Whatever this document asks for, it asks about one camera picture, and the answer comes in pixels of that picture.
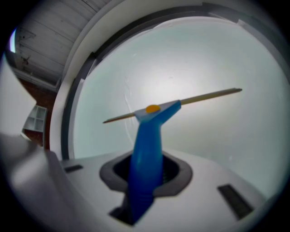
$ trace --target wooden stick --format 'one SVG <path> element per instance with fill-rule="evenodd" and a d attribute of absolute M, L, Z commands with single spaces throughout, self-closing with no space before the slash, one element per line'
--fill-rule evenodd
<path fill-rule="evenodd" d="M 186 99 L 180 100 L 180 103 L 181 103 L 181 105 L 186 105 L 189 103 L 199 102 L 199 101 L 203 101 L 203 100 L 207 100 L 207 99 L 211 99 L 211 98 L 215 98 L 215 97 L 221 97 L 224 95 L 228 95 L 228 94 L 232 94 L 232 93 L 236 93 L 236 92 L 240 92 L 240 91 L 242 91 L 242 89 L 236 89 L 236 88 L 226 89 L 226 90 L 221 90 L 221 91 L 217 91 L 217 92 L 199 95 L 196 97 L 186 98 Z"/>
<path fill-rule="evenodd" d="M 125 119 L 125 118 L 130 118 L 130 117 L 134 117 L 135 114 L 134 113 L 130 113 L 130 114 L 124 114 L 115 118 L 110 118 L 106 121 L 104 121 L 103 123 L 108 123 L 108 122 L 112 122 L 112 121 L 117 121 L 117 120 L 121 120 L 121 119 Z"/>
<path fill-rule="evenodd" d="M 203 100 L 207 100 L 207 99 L 211 99 L 211 98 L 215 98 L 215 97 L 221 97 L 224 95 L 228 95 L 228 94 L 232 94 L 232 93 L 236 93 L 236 92 L 240 92 L 240 91 L 242 91 L 242 89 L 237 89 L 237 88 L 226 89 L 226 90 L 207 93 L 207 94 L 203 94 L 203 95 L 199 95 L 199 96 L 195 96 L 195 97 L 186 98 L 186 99 L 180 100 L 180 103 L 181 103 L 181 105 L 186 105 L 189 103 L 199 102 L 199 101 L 203 101 Z M 103 123 L 117 121 L 117 120 L 130 118 L 130 117 L 134 117 L 134 116 L 135 116 L 134 113 L 124 114 L 124 115 L 121 115 L 121 116 L 118 116 L 115 118 L 110 118 L 110 119 L 104 121 Z"/>

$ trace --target yellow bead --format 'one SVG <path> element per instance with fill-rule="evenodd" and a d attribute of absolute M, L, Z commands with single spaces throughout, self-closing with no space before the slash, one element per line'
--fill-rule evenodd
<path fill-rule="evenodd" d="M 158 105 L 151 105 L 151 106 L 148 106 L 146 108 L 147 113 L 154 113 L 154 112 L 159 111 L 159 110 L 160 110 L 160 106 L 158 106 Z"/>

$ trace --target black slot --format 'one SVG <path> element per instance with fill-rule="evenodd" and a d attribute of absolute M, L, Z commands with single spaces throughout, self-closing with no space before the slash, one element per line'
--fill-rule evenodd
<path fill-rule="evenodd" d="M 217 189 L 238 220 L 241 220 L 254 210 L 254 208 L 230 184 L 219 186 Z"/>
<path fill-rule="evenodd" d="M 129 176 L 131 156 L 123 159 L 121 162 L 117 163 L 113 170 L 120 176 L 123 180 L 127 181 Z M 179 172 L 178 165 L 171 159 L 163 156 L 163 183 L 165 184 L 171 181 Z"/>
<path fill-rule="evenodd" d="M 77 164 L 74 166 L 66 167 L 66 168 L 64 168 L 64 170 L 66 173 L 70 173 L 70 172 L 74 172 L 74 171 L 77 171 L 77 170 L 82 169 L 82 168 L 83 168 L 83 166 Z"/>

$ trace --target red brick wall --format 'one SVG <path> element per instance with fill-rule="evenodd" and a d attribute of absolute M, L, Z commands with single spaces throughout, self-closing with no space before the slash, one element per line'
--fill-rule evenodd
<path fill-rule="evenodd" d="M 45 148 L 49 149 L 49 128 L 51 114 L 53 111 L 53 105 L 57 93 L 38 87 L 32 83 L 24 80 L 20 80 L 24 88 L 30 93 L 30 95 L 36 100 L 36 105 L 47 108 L 47 118 L 45 125 Z M 24 133 L 39 145 L 43 145 L 43 134 L 41 132 L 25 130 Z"/>

